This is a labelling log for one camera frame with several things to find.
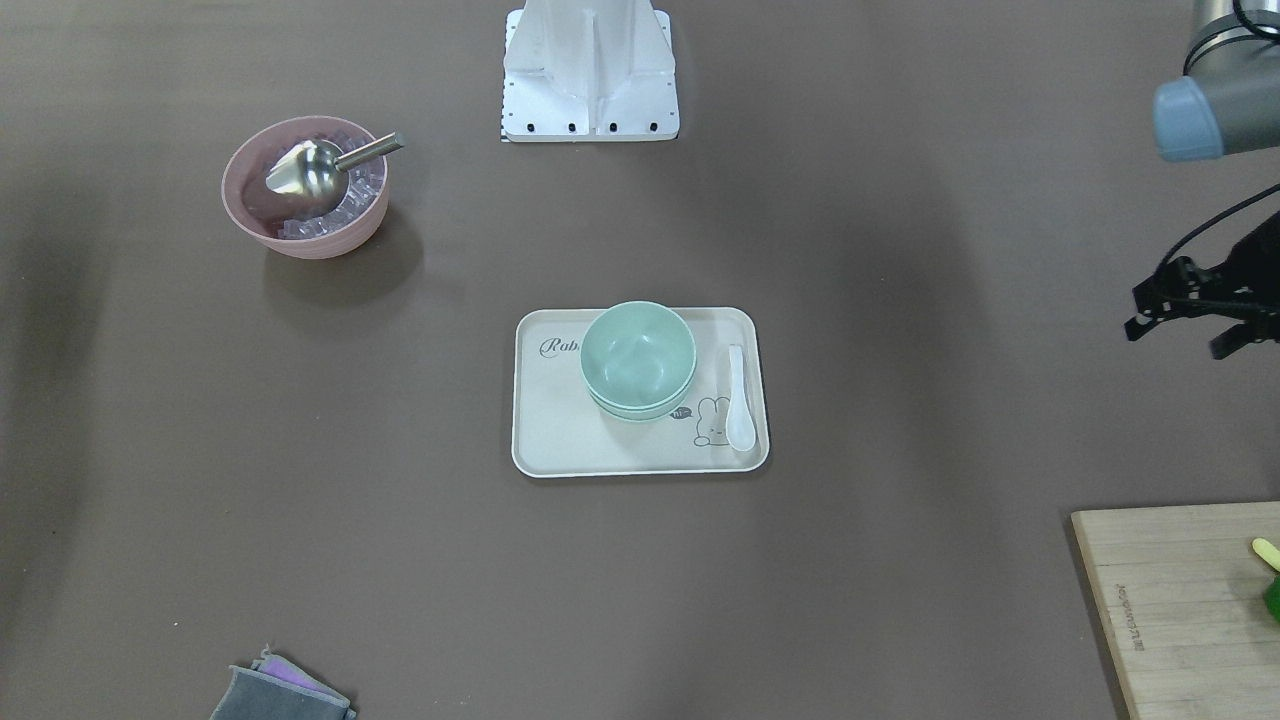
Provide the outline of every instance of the gray cloth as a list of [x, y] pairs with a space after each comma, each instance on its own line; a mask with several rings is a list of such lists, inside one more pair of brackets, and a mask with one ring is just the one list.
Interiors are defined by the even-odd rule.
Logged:
[[253, 662], [253, 669], [232, 666], [232, 684], [210, 720], [356, 720], [351, 701], [338, 692], [319, 683], [312, 689], [261, 673], [257, 667], [264, 661], [297, 669], [269, 652]]

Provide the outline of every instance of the bowl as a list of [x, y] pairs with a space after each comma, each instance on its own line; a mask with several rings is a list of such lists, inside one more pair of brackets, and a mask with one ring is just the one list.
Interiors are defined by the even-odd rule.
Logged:
[[694, 379], [694, 333], [675, 310], [635, 300], [588, 327], [579, 351], [582, 379], [605, 411], [650, 420], [673, 410]]
[[383, 176], [383, 187], [378, 191], [374, 201], [351, 223], [317, 237], [302, 240], [276, 237], [275, 227], [251, 215], [244, 209], [244, 201], [241, 197], [250, 177], [262, 172], [264, 165], [274, 163], [279, 158], [282, 147], [292, 146], [300, 137], [329, 136], [338, 132], [344, 132], [361, 143], [374, 140], [371, 132], [351, 120], [328, 115], [307, 115], [275, 123], [241, 145], [223, 172], [223, 208], [227, 209], [232, 222], [253, 240], [292, 258], [323, 260], [351, 252], [364, 245], [383, 223], [390, 201], [390, 195], [387, 192], [387, 183], [390, 178], [387, 176], [385, 156], [370, 160], [371, 170]]

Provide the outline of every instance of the yellow-green handle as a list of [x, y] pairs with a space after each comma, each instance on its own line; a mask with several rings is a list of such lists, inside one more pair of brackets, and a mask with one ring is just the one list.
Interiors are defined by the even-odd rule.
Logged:
[[1253, 538], [1253, 552], [1266, 561], [1276, 573], [1280, 573], [1280, 550], [1262, 538]]

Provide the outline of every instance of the folded cloth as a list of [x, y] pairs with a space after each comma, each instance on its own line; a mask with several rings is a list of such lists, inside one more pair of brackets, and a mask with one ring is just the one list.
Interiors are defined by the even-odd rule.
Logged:
[[230, 670], [209, 720], [356, 720], [349, 700], [270, 650], [251, 667]]

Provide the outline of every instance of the blue cap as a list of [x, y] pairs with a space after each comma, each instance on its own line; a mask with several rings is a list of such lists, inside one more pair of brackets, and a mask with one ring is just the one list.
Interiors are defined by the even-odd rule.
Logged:
[[1226, 152], [1213, 109], [1193, 78], [1184, 76], [1160, 86], [1152, 115], [1156, 147], [1165, 160], [1212, 160]]

